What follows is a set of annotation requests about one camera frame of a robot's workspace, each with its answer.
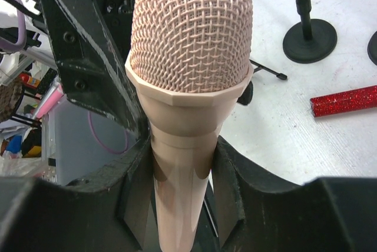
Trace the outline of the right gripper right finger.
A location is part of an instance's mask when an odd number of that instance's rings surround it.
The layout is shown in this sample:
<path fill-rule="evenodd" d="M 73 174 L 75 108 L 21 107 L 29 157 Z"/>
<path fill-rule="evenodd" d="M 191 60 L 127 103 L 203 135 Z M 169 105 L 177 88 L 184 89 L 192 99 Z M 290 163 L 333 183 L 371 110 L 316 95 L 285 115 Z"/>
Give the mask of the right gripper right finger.
<path fill-rule="evenodd" d="M 212 178 L 223 251 L 375 251 L 376 180 L 284 180 L 219 138 Z"/>

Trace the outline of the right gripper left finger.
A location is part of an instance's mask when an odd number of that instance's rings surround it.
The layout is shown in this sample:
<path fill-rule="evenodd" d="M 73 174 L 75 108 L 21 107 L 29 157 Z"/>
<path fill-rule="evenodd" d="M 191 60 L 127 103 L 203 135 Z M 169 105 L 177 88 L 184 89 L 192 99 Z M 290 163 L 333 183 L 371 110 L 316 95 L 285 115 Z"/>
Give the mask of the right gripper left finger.
<path fill-rule="evenodd" d="M 60 186 L 1 178 L 2 251 L 140 251 L 152 186 L 150 139 Z"/>

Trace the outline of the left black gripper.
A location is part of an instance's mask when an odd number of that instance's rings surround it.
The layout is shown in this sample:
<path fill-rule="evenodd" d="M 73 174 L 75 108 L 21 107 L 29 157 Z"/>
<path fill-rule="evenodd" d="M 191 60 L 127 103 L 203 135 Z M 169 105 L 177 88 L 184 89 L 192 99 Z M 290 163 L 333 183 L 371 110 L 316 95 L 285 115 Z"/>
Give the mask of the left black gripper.
<path fill-rule="evenodd" d="M 39 0 L 64 93 L 132 134 L 146 134 L 146 115 L 117 48 L 130 45 L 135 0 L 94 1 Z"/>

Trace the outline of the pink microphone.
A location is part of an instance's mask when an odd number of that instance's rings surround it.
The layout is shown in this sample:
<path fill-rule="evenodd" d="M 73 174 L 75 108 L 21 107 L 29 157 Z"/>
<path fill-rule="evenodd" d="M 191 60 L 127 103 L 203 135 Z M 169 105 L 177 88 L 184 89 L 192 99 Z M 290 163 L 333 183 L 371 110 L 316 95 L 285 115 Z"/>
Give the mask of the pink microphone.
<path fill-rule="evenodd" d="M 224 123 L 253 74 L 252 0 L 135 0 L 129 80 L 148 118 L 160 248 L 190 251 Z"/>

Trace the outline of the black tripod shock-mount stand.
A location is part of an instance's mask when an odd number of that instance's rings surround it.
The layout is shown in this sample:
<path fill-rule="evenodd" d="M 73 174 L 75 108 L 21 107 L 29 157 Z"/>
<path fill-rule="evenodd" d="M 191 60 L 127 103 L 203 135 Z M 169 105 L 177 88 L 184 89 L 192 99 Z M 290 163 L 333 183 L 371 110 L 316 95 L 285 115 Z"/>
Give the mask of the black tripod shock-mount stand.
<path fill-rule="evenodd" d="M 252 59 L 249 59 L 250 63 L 252 65 L 255 65 L 256 68 L 254 69 L 254 72 L 259 72 L 261 70 L 267 71 L 271 74 L 273 74 L 276 78 L 286 81 L 287 80 L 287 75 L 283 74 L 281 72 L 276 72 Z M 249 84 L 247 85 L 246 89 L 243 91 L 242 95 L 238 98 L 237 103 L 242 105 L 242 106 L 247 106 L 251 103 L 253 98 L 253 83 L 250 81 Z"/>

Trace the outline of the red glitter microphone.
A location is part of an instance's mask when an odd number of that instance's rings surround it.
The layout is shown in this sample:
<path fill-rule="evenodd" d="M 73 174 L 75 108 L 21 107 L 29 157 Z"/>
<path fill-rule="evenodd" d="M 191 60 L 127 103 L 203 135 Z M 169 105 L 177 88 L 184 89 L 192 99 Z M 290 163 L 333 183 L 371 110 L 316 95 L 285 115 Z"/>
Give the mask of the red glitter microphone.
<path fill-rule="evenodd" d="M 310 99 L 315 118 L 376 108 L 376 85 Z"/>

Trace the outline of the black round-base clip stand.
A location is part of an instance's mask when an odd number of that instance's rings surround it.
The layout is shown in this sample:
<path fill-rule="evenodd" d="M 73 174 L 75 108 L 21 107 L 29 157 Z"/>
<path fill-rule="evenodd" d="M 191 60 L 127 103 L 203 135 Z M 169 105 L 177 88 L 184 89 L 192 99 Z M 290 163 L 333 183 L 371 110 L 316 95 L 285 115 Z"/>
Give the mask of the black round-base clip stand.
<path fill-rule="evenodd" d="M 311 0 L 296 0 L 300 22 L 289 29 L 283 38 L 283 52 L 300 64 L 311 64 L 326 58 L 335 49 L 338 35 L 332 24 L 310 17 Z"/>

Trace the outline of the black round-base rear stand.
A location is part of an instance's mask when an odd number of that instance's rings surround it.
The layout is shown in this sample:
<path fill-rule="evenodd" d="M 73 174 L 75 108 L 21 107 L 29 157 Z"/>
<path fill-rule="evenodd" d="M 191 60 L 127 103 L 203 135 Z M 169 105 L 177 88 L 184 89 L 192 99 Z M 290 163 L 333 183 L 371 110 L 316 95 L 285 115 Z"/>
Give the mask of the black round-base rear stand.
<path fill-rule="evenodd" d="M 377 65 L 377 32 L 371 36 L 368 42 L 367 53 L 369 59 Z"/>

